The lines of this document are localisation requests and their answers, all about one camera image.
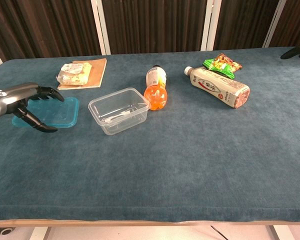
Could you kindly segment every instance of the floor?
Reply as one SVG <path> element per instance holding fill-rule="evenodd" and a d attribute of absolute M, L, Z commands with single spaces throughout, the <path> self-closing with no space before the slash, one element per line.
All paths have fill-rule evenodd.
<path fill-rule="evenodd" d="M 215 224 L 228 240 L 278 240 L 267 226 Z M 289 226 L 300 240 L 300 225 Z M 33 227 L 18 227 L 0 240 L 28 240 Z M 45 240 L 225 240 L 210 226 L 53 227 Z"/>

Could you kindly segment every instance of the clear plastic container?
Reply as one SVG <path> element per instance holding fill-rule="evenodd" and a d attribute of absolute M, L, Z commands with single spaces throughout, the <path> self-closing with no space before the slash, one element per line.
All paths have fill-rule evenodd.
<path fill-rule="evenodd" d="M 77 123 L 79 100 L 66 97 L 64 101 L 57 99 L 29 100 L 27 109 L 41 122 L 56 128 L 71 128 Z M 12 124 L 16 127 L 31 128 L 21 118 L 14 116 Z"/>
<path fill-rule="evenodd" d="M 107 135 L 114 135 L 144 122 L 150 103 L 129 87 L 92 100 L 88 108 Z"/>

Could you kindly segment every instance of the table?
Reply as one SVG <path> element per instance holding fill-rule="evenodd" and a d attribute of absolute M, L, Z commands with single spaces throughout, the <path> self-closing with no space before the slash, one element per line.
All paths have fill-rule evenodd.
<path fill-rule="evenodd" d="M 300 58 L 288 47 L 15 59 L 0 88 L 56 87 L 61 66 L 107 58 L 101 88 L 63 90 L 80 101 L 77 124 L 42 133 L 0 117 L 0 221 L 300 222 Z M 219 53 L 242 64 L 247 103 L 232 109 L 191 85 L 187 66 Z M 146 121 L 107 136 L 92 99 L 128 87 L 143 93 L 161 65 L 168 102 Z"/>

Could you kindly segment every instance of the orange juice bottle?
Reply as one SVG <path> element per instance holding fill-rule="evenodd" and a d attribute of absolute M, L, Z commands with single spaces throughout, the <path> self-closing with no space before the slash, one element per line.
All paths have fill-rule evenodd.
<path fill-rule="evenodd" d="M 146 90 L 144 97 L 150 102 L 152 111 L 163 109 L 167 103 L 166 91 L 167 75 L 159 65 L 154 65 L 145 77 Z"/>

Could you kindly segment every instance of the robotic hand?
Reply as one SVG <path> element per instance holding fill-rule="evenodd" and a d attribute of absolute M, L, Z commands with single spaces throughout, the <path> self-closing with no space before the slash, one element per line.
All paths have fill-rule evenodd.
<path fill-rule="evenodd" d="M 58 129 L 45 125 L 27 110 L 29 99 L 49 99 L 49 97 L 58 99 L 61 102 L 65 100 L 61 94 L 53 88 L 39 86 L 33 82 L 0 90 L 0 116 L 4 114 L 14 114 L 41 132 L 53 133 Z"/>

